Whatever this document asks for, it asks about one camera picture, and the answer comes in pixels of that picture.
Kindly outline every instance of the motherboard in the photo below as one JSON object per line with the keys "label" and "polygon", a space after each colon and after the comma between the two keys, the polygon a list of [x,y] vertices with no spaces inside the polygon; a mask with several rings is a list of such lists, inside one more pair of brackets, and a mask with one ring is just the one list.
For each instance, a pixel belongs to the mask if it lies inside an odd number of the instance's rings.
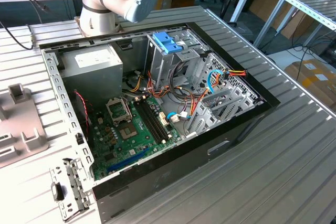
{"label": "motherboard", "polygon": [[99,180],[181,140],[154,97],[110,100],[89,114],[89,142]]}

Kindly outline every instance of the metal rack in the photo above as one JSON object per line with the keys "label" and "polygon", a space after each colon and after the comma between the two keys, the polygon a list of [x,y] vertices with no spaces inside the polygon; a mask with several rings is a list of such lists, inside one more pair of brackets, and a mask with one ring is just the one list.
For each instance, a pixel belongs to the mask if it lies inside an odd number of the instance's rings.
{"label": "metal rack", "polygon": [[309,36],[309,38],[304,42],[304,46],[306,46],[312,40],[312,38],[316,35],[322,26],[326,26],[331,30],[336,29],[336,0],[279,0],[278,4],[266,21],[264,27],[260,31],[257,39],[255,40],[255,47],[260,45],[266,32],[272,25],[278,13],[281,11],[285,2],[291,4],[292,8],[279,25],[277,31],[280,31],[286,25],[296,8],[320,23],[314,32]]}
{"label": "metal rack", "polygon": [[[160,10],[122,26],[132,31],[181,22],[196,22],[281,105],[242,144],[109,223],[330,223],[336,213],[336,116],[209,10]],[[74,21],[32,29],[39,44],[82,37]],[[29,43],[26,27],[12,32]],[[49,168],[75,153],[40,51],[22,50],[1,29],[0,91],[17,82],[31,90],[50,148],[0,169],[1,220],[62,224]],[[98,211],[90,207],[71,221],[82,223],[99,224]]]}

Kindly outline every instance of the yellow wire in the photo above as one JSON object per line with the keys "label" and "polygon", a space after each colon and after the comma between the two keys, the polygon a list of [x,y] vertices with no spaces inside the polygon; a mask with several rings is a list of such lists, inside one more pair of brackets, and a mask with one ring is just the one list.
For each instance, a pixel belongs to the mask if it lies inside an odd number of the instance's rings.
{"label": "yellow wire", "polygon": [[130,91],[131,92],[136,92],[139,89],[139,87],[140,87],[140,82],[141,82],[141,76],[139,76],[138,84],[136,85],[136,87],[134,89],[130,90]]}
{"label": "yellow wire", "polygon": [[235,70],[229,70],[229,72],[244,73],[245,71],[235,71]]}

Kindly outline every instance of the chip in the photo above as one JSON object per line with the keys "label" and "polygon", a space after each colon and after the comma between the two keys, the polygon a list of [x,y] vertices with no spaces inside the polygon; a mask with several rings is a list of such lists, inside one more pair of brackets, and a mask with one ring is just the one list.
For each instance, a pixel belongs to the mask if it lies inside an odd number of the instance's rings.
{"label": "chip", "polygon": [[133,123],[123,124],[118,128],[118,130],[124,140],[129,139],[130,137],[136,136],[138,134]]}
{"label": "chip", "polygon": [[105,155],[105,160],[106,161],[109,161],[111,159],[114,159],[114,154],[113,153],[109,153],[109,154]]}

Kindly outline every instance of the open computer tower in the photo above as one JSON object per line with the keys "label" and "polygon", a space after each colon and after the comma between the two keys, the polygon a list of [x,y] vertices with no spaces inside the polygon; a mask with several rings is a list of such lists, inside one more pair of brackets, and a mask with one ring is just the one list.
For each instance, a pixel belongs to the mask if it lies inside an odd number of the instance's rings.
{"label": "open computer tower", "polygon": [[74,155],[64,221],[107,222],[241,143],[279,101],[195,23],[41,45]]}

